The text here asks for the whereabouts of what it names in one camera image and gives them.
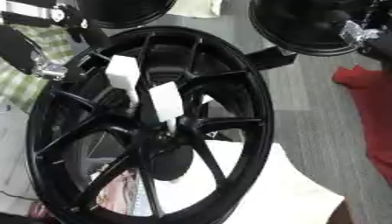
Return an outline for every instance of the wire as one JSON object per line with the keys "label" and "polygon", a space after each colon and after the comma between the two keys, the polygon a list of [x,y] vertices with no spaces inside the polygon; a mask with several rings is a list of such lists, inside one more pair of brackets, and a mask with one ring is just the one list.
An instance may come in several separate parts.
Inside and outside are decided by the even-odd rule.
{"label": "wire", "polygon": [[29,200],[29,201],[34,201],[34,202],[39,201],[39,200],[37,200],[37,199],[29,199],[29,198],[22,197],[22,196],[12,195],[12,194],[9,194],[9,193],[7,193],[7,192],[5,192],[5,191],[0,191],[0,193],[2,193],[3,195],[5,195],[5,196],[7,196],[7,197],[14,198],[14,199]]}

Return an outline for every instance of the red cloth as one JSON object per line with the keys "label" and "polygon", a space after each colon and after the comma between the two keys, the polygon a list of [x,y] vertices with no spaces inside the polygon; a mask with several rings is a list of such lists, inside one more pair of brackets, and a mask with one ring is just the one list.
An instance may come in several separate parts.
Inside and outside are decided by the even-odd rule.
{"label": "red cloth", "polygon": [[392,75],[340,67],[332,79],[350,90],[360,111],[367,156],[392,184]]}

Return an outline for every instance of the white block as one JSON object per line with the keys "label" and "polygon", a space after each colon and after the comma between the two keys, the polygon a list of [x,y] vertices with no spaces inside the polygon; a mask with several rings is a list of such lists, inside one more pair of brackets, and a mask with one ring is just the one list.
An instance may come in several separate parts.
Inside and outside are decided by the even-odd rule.
{"label": "white block", "polygon": [[184,114],[183,101],[173,81],[153,87],[150,89],[150,96],[161,123]]}
{"label": "white block", "polygon": [[114,88],[134,91],[140,78],[140,69],[135,58],[115,55],[106,68],[106,75]]}

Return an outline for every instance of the black metal bar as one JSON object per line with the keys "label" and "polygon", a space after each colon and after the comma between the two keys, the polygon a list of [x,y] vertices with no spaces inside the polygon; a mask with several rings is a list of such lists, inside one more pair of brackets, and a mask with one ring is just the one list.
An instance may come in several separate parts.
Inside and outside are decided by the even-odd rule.
{"label": "black metal bar", "polygon": [[248,60],[258,70],[268,70],[276,67],[288,66],[297,58],[296,53],[290,53],[284,55],[282,49],[277,46],[273,46],[262,50],[260,52],[252,52],[247,55]]}

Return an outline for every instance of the floor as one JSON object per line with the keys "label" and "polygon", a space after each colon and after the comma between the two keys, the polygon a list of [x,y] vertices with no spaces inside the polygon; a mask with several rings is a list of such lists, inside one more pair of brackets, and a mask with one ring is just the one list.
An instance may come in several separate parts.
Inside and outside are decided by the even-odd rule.
{"label": "floor", "polygon": [[[220,18],[167,15],[149,25],[180,25],[211,32],[251,53],[270,43],[251,26],[247,8],[248,0],[227,0]],[[76,51],[83,47],[74,46]],[[349,93],[331,81],[337,67],[356,64],[380,67],[354,53],[333,58],[301,55],[294,65],[262,75],[275,104],[276,142],[286,149],[295,166],[322,186],[346,196],[356,224],[390,224],[392,189],[366,158],[361,120]]]}

